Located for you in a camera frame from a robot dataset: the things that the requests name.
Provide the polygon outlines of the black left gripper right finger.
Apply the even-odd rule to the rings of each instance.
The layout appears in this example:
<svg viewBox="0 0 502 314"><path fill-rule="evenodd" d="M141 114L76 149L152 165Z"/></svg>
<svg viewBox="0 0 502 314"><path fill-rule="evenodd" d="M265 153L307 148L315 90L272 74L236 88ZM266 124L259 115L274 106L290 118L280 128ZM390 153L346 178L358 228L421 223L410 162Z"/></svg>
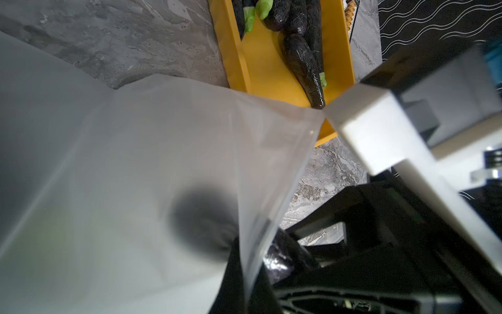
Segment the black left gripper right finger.
<svg viewBox="0 0 502 314"><path fill-rule="evenodd" d="M281 307L275 298L265 266L260 268L248 303L251 314L282 314Z"/></svg>

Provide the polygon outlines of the clear zip-top bag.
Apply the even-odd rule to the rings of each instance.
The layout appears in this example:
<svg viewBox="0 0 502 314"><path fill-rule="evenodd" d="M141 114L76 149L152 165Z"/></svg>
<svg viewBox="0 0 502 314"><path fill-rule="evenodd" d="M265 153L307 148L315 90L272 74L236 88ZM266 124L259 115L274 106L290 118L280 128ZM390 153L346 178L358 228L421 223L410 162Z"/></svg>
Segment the clear zip-top bag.
<svg viewBox="0 0 502 314"><path fill-rule="evenodd" d="M1 312L208 313L235 238L247 303L323 120L2 34Z"/></svg>

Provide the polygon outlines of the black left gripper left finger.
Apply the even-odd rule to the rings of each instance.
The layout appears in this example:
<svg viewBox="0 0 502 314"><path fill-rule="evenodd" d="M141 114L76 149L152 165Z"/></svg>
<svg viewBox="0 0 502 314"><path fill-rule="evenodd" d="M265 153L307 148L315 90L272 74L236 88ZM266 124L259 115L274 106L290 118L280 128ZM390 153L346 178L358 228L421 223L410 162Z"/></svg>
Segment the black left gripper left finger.
<svg viewBox="0 0 502 314"><path fill-rule="evenodd" d="M232 243L222 284L209 313L243 314L246 313L245 307L239 238L235 238Z"/></svg>

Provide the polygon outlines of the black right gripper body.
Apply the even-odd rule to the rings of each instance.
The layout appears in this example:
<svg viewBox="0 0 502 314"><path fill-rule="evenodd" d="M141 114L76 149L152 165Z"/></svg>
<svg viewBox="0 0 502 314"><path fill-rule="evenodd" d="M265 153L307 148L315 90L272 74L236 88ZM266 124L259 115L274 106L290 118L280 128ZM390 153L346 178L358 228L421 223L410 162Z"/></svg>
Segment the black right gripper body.
<svg viewBox="0 0 502 314"><path fill-rule="evenodd" d="M501 276L408 188L346 187L289 227L296 240L342 223L321 266L274 286L289 313L500 313Z"/></svg>

